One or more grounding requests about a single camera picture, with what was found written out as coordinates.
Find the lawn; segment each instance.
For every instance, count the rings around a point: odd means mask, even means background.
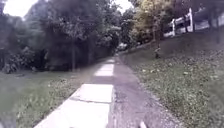
[[[98,65],[75,72],[0,73],[0,121],[31,128],[76,91]]]
[[[182,44],[171,46],[169,49],[176,47],[178,51],[166,51],[160,59],[155,59],[150,46],[121,55],[121,59],[187,128],[221,128],[224,127],[224,42],[210,42],[213,46],[206,47],[201,43],[196,48],[196,42],[208,40],[199,39],[178,37],[163,41],[166,45],[175,41]]]

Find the concrete sidewalk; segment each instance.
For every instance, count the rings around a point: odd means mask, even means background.
[[[35,128],[179,128],[181,124],[119,58],[109,59]]]
[[[106,128],[114,87],[103,81],[113,77],[113,63],[114,60],[105,62],[89,82],[35,128]]]

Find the foliage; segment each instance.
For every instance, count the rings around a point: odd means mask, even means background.
[[[109,0],[39,0],[25,21],[3,14],[0,67],[10,73],[21,68],[68,70],[90,64],[114,53],[120,29],[113,28],[119,27],[120,17]]]

